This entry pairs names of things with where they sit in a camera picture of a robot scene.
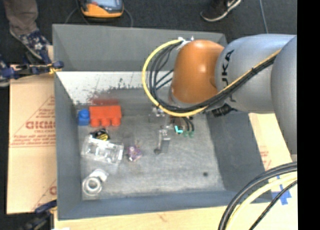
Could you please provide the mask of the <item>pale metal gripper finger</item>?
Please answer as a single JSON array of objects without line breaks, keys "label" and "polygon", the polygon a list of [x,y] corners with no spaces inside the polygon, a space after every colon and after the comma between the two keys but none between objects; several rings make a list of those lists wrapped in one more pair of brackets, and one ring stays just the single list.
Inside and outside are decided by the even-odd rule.
[{"label": "pale metal gripper finger", "polygon": [[156,106],[152,106],[148,114],[148,122],[149,123],[161,122],[165,119],[165,117],[166,117],[166,114],[162,109]]},{"label": "pale metal gripper finger", "polygon": [[154,149],[155,154],[166,154],[169,150],[171,137],[166,129],[160,129],[158,131],[157,143]]}]

